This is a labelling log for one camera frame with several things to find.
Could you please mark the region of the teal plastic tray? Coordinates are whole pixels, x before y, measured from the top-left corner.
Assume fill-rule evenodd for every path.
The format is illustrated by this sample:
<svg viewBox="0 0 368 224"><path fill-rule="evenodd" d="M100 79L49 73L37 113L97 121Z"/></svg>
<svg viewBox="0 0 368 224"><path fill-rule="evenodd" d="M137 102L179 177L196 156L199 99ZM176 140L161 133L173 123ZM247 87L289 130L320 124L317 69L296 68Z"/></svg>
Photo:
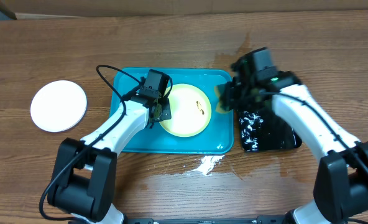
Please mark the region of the teal plastic tray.
<svg viewBox="0 0 368 224"><path fill-rule="evenodd" d="M139 131L124 148L124 152L146 152L161 154L224 154L232 148L234 142L233 113L216 112L218 99L214 87L225 84L231 76L224 70L161 68L169 75L173 85L189 84L199 88L211 103L211 121L199 134L181 138L168 133L156 123L153 128Z"/></svg>

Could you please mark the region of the white plate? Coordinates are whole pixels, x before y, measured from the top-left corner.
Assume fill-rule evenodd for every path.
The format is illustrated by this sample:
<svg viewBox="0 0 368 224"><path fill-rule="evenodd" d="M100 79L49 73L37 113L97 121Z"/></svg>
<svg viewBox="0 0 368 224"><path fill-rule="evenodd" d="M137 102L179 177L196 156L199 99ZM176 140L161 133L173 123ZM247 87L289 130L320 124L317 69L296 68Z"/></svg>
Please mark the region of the white plate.
<svg viewBox="0 0 368 224"><path fill-rule="evenodd" d="M78 124L86 109L87 97L82 87L68 80L57 80L35 94L30 116L38 128L58 133Z"/></svg>

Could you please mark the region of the yellow plate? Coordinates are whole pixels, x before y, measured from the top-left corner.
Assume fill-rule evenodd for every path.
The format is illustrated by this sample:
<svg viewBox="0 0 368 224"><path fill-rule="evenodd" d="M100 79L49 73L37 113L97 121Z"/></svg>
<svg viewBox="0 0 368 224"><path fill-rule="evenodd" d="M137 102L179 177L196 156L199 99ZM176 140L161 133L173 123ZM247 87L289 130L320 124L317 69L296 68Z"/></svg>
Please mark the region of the yellow plate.
<svg viewBox="0 0 368 224"><path fill-rule="evenodd" d="M192 137L201 133L211 121L211 103L199 88L176 84L168 99L171 118L160 122L168 133L181 138Z"/></svg>

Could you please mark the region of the black rectangular tray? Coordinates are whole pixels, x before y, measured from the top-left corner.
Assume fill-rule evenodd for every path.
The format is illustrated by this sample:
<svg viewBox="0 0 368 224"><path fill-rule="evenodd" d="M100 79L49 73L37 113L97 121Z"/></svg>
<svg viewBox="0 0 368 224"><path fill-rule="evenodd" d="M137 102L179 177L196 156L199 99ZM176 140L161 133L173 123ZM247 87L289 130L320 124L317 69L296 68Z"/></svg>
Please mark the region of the black rectangular tray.
<svg viewBox="0 0 368 224"><path fill-rule="evenodd" d="M241 108L236 112L241 146L245 152L290 150L302 145L293 128L269 107Z"/></svg>

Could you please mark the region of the green yellow sponge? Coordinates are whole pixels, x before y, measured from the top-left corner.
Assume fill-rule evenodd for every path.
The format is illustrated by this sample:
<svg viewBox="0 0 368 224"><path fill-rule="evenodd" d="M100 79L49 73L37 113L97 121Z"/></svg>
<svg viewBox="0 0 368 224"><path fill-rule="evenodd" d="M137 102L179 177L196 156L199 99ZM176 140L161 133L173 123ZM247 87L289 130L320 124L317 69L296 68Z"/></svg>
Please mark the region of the green yellow sponge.
<svg viewBox="0 0 368 224"><path fill-rule="evenodd" d="M214 87L214 93L218 99L218 103L216 105L216 112L220 114L227 114L229 113L232 108L230 107L230 84L219 84Z"/></svg>

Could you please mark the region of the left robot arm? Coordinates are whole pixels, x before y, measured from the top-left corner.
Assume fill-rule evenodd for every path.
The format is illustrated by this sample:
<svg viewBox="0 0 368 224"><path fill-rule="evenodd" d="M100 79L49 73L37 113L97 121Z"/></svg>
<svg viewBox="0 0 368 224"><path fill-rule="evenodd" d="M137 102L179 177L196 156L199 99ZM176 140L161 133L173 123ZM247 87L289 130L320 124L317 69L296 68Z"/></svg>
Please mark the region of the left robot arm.
<svg viewBox="0 0 368 224"><path fill-rule="evenodd" d="M69 214L68 223L124 223L125 215L113 205L117 157L141 130L171 118L170 76L149 70L125 95L120 106L98 129L80 140L66 138L58 148L52 179L44 190L39 212L46 219L44 202Z"/></svg>

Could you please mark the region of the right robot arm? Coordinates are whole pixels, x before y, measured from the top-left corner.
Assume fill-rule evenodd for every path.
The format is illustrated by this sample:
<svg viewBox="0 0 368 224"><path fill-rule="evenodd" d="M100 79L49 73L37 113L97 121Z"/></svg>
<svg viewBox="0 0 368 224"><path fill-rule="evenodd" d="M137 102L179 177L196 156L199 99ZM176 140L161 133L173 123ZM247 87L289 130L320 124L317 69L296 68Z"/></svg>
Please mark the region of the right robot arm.
<svg viewBox="0 0 368 224"><path fill-rule="evenodd" d="M368 141L340 127L291 71L280 71L268 48L253 50L231 65L236 76L217 88L221 109L269 107L318 161L313 200L287 212L282 223L349 223L368 211Z"/></svg>

